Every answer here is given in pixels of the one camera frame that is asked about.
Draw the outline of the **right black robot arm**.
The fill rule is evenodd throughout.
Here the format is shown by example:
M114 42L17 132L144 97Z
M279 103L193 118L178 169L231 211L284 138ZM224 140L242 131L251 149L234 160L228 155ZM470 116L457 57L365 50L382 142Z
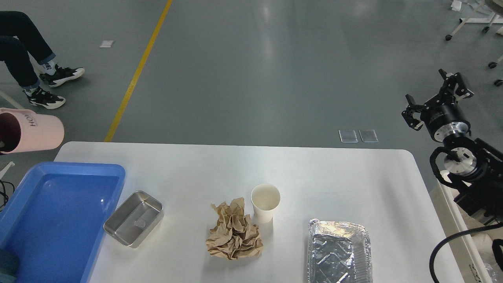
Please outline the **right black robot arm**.
M429 158L433 175L440 184L458 191L455 203L483 226L455 233L435 246L429 259L435 283L434 262L442 247L454 239L502 227L503 197L502 153L480 138L471 138L470 123L459 108L458 102L471 98L473 92L460 72L439 69L439 74L442 86L437 95L417 104L407 94L408 106L401 115L410 128L426 127L431 139L441 143Z

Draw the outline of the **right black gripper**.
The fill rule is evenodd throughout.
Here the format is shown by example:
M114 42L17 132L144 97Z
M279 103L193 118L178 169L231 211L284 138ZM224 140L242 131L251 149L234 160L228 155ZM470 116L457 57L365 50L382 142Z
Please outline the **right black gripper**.
M408 127L419 131L426 126L432 140L442 143L452 135L469 134L470 122L465 118L458 104L463 99L474 96L460 72L451 73L438 70L443 79L442 86L436 98L435 107L416 104L412 95L406 94L408 105L401 116ZM424 122L414 118L415 113L424 113Z

